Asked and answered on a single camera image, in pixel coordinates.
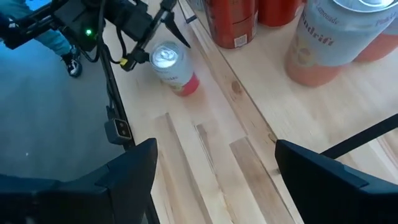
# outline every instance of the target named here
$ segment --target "wooden tabletop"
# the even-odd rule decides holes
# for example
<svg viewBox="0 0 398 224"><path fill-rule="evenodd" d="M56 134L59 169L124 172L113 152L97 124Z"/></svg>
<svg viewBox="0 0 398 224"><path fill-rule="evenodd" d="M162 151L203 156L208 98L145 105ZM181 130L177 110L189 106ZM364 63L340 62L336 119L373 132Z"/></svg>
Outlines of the wooden tabletop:
<svg viewBox="0 0 398 224"><path fill-rule="evenodd" d="M150 1L151 13L159 2ZM181 3L185 16L193 15ZM274 141L284 138L321 152L396 113L398 67L392 61L398 52L372 65L353 65L332 83L311 89L293 83L283 71L294 23L279 30L260 27L247 46L223 50L207 33L203 14L198 14L202 22L190 24L178 5L175 14L201 81L194 94L174 95L149 63L129 73L113 67L136 142L158 140L152 196L160 222L303 223L278 173ZM119 57L109 23L104 40ZM125 40L132 49L134 42ZM146 49L164 40L178 42L162 26ZM396 134L342 161L394 181Z"/></svg>
<svg viewBox="0 0 398 224"><path fill-rule="evenodd" d="M205 13L195 13L208 31ZM323 152L398 113L398 49L377 62L352 63L318 88L290 80L284 57L298 18L280 29L259 26L254 40L240 49L219 48L278 139ZM398 183L398 130L339 160Z"/></svg>

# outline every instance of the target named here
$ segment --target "robotic arm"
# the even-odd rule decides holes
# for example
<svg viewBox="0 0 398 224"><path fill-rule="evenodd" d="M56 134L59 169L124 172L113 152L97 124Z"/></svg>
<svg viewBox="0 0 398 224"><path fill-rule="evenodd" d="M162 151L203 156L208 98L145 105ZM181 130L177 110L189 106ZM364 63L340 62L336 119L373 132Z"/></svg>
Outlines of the robotic arm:
<svg viewBox="0 0 398 224"><path fill-rule="evenodd" d="M49 29L60 30L83 51L96 48L107 80L108 140L126 152L92 173L71 182L25 179L0 174L0 223L141 223L159 224L150 190L155 177L157 143L138 146L132 137L110 62L131 71L149 60L145 46L161 23L187 47L174 23L177 0L163 0L152 17L140 0L53 0L33 14L14 19L0 14L0 39L15 49ZM114 61L102 40L105 19L116 26L122 60ZM137 42L127 53L121 32Z"/></svg>
<svg viewBox="0 0 398 224"><path fill-rule="evenodd" d="M161 23L189 47L174 22L172 9L176 3L177 0L163 0L152 18L147 13L148 5L141 0L134 0L134 3L128 0L54 0L22 19L0 15L0 38L7 47L15 49L46 30L58 29L86 52L97 47L95 59L90 60L96 62L101 49L107 49L102 40L104 19L107 19L116 26L123 48L122 60L111 61L119 63L125 71L131 71L137 63L149 60L144 48ZM121 37L122 31L137 42L128 54Z"/></svg>

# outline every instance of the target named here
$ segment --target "aluminum can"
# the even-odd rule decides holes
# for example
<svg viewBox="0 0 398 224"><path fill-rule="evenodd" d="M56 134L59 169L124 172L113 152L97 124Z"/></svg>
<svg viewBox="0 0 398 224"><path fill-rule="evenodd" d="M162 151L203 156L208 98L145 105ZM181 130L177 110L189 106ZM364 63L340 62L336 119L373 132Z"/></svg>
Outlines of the aluminum can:
<svg viewBox="0 0 398 224"><path fill-rule="evenodd" d="M309 86L325 84L396 17L398 0L308 0L290 45L286 72Z"/></svg>
<svg viewBox="0 0 398 224"><path fill-rule="evenodd" d="M220 47L249 43L257 31L258 0L205 0L211 37Z"/></svg>
<svg viewBox="0 0 398 224"><path fill-rule="evenodd" d="M259 23L281 27L294 20L302 0L259 0Z"/></svg>
<svg viewBox="0 0 398 224"><path fill-rule="evenodd" d="M178 96L188 96L199 86L192 60L182 45L166 41L155 47L150 63L157 76Z"/></svg>
<svg viewBox="0 0 398 224"><path fill-rule="evenodd" d="M356 62L373 62L384 58L398 48L398 19L374 39L356 58Z"/></svg>

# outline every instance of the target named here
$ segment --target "pink can label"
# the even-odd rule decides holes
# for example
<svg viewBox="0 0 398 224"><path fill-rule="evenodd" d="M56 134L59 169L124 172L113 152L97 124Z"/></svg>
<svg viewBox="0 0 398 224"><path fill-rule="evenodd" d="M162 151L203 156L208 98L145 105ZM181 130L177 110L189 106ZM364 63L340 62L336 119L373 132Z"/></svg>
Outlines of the pink can label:
<svg viewBox="0 0 398 224"><path fill-rule="evenodd" d="M358 13L333 1L308 1L292 43L294 59L304 67L350 63L395 16L395 9Z"/></svg>

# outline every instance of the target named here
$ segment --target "concrete floor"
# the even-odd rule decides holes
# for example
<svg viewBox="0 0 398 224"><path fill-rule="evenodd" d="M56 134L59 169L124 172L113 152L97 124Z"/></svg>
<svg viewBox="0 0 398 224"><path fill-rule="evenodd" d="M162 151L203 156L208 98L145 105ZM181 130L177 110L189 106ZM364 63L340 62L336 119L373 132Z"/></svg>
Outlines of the concrete floor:
<svg viewBox="0 0 398 224"><path fill-rule="evenodd" d="M70 78L60 57L31 41L0 47L0 173L72 180L123 153L103 124L108 103L100 63Z"/></svg>

